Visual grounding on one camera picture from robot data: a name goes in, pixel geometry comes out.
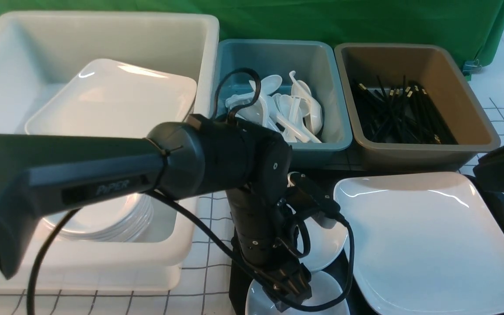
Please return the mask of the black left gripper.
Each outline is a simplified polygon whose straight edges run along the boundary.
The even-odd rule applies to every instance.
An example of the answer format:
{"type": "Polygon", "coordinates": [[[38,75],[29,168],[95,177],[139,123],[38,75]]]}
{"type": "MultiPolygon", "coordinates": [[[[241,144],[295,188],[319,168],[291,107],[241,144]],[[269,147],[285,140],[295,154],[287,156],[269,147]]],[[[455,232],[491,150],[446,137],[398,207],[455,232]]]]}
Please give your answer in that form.
{"type": "Polygon", "coordinates": [[[237,237],[234,245],[244,265],[262,281],[275,308],[280,312],[290,309],[280,296],[296,305],[310,299],[311,273],[280,241],[283,217],[277,204],[268,206],[246,188],[230,189],[226,195],[237,237]]]}

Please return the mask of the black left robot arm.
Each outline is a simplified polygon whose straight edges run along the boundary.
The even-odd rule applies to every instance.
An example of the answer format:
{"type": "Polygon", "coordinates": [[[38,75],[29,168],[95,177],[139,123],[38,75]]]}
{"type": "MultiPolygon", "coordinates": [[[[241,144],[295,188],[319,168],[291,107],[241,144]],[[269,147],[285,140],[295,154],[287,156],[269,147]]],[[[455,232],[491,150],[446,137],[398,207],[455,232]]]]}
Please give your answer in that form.
{"type": "Polygon", "coordinates": [[[164,202],[200,227],[218,247],[258,283],[272,299],[298,310],[312,295],[306,267],[288,252],[272,247],[283,242],[286,227],[280,200],[287,192],[291,147],[268,128],[242,119],[226,122],[191,115],[183,123],[166,122],[145,138],[65,137],[0,134],[0,271],[16,275],[39,221],[66,213],[35,259],[28,287],[28,307],[42,259],[58,231],[83,207],[142,193],[164,202]],[[204,223],[178,200],[227,191],[236,202],[236,230],[252,220],[250,245],[235,256],[204,223]]]}

